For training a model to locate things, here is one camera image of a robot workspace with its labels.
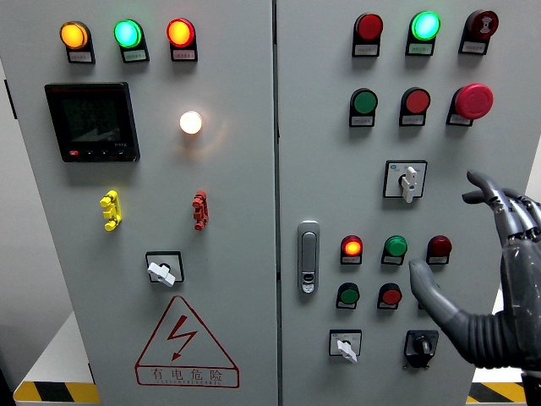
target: white indicator light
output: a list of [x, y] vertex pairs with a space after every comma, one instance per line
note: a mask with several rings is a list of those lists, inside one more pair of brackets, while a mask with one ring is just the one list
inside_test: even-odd
[[186, 112], [180, 118], [180, 128], [186, 134], [197, 134], [203, 124], [203, 118], [198, 112]]

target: gray metal panel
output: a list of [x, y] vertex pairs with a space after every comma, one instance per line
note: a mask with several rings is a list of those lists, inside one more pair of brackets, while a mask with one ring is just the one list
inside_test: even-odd
[[[500, 28], [484, 57], [457, 55], [467, 16], [493, 9]], [[431, 58], [404, 56], [415, 13], [440, 14]], [[352, 60], [352, 28], [363, 13], [384, 22], [379, 58]], [[451, 262], [436, 271], [438, 284], [472, 312], [490, 312], [499, 284], [499, 241], [486, 207], [466, 206], [466, 171], [491, 174], [503, 185], [526, 188], [538, 143], [538, 5], [502, 0], [277, 2], [281, 180], [281, 301], [284, 405], [417, 406], [463, 404], [473, 367], [440, 334], [428, 370], [402, 369], [407, 330], [434, 329], [409, 288], [407, 260], [426, 255], [436, 234], [451, 239]], [[455, 91], [472, 82], [491, 87], [495, 104], [469, 129], [445, 126]], [[399, 128], [403, 92], [419, 86], [432, 104], [422, 128]], [[349, 129], [352, 93], [368, 87], [379, 98], [372, 129]], [[383, 200], [386, 160], [424, 159], [424, 197], [411, 205]], [[320, 224], [319, 291], [297, 289], [297, 226]], [[340, 242], [357, 234], [363, 264], [340, 266]], [[404, 266], [382, 266], [385, 240], [403, 235]], [[359, 286], [356, 310], [335, 309], [344, 282]], [[377, 310], [380, 286], [394, 282], [404, 299], [398, 310]], [[328, 355], [330, 329], [363, 330], [358, 364]]]
[[[277, 403], [276, 246], [271, 3], [203, 0], [2, 1], [0, 53], [47, 220], [104, 404]], [[190, 19], [199, 61], [172, 63], [165, 35]], [[145, 31], [149, 63], [122, 63], [112, 30]], [[69, 64], [58, 37], [73, 19], [91, 30], [96, 65]], [[43, 86], [126, 81], [137, 163], [62, 163]], [[184, 137], [182, 112], [203, 129]], [[123, 221], [103, 229], [100, 198], [118, 191]], [[192, 199], [210, 222], [193, 230]], [[186, 280], [149, 282], [145, 252], [180, 250]], [[240, 370], [239, 389], [143, 387], [134, 366], [173, 295], [194, 308]], [[185, 351], [205, 360], [194, 340]], [[164, 349], [165, 361], [171, 353]]]

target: dark red indicator light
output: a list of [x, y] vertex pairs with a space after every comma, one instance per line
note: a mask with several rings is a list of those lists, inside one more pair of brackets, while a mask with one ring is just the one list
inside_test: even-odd
[[388, 290], [383, 294], [383, 302], [387, 305], [396, 305], [402, 299], [402, 293], [398, 290]]
[[445, 235], [436, 235], [429, 241], [426, 261], [429, 264], [448, 264], [452, 249], [453, 245]]
[[357, 33], [366, 41], [373, 41], [383, 32], [383, 20], [377, 14], [363, 14], [357, 20]]
[[402, 300], [402, 291], [396, 283], [386, 283], [378, 294], [378, 309], [396, 310]]
[[430, 106], [430, 95], [427, 91], [418, 89], [412, 91], [406, 99], [407, 110], [415, 114], [424, 112]]
[[476, 120], [486, 115], [494, 103], [492, 90], [482, 83], [462, 87], [456, 94], [456, 112], [464, 118]]
[[494, 11], [477, 10], [467, 18], [466, 29], [472, 38], [486, 41], [498, 30], [499, 24], [500, 21]]

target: yellow indicator light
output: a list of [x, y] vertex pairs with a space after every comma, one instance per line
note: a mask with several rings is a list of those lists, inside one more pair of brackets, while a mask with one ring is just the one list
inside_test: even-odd
[[167, 26], [167, 39], [175, 47], [187, 47], [194, 40], [194, 26], [186, 19], [174, 19]]
[[60, 39], [69, 49], [81, 49], [88, 43], [89, 32], [79, 21], [69, 21], [60, 28]]
[[357, 256], [361, 253], [361, 244], [358, 241], [350, 241], [344, 247], [344, 252], [349, 256]]
[[197, 134], [203, 124], [203, 118], [198, 112], [189, 111], [180, 118], [180, 128], [186, 134]]

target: meter display screen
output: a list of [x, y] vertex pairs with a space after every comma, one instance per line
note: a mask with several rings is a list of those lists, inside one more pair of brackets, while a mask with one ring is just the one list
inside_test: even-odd
[[127, 83], [51, 84], [45, 92], [65, 162], [139, 159]]

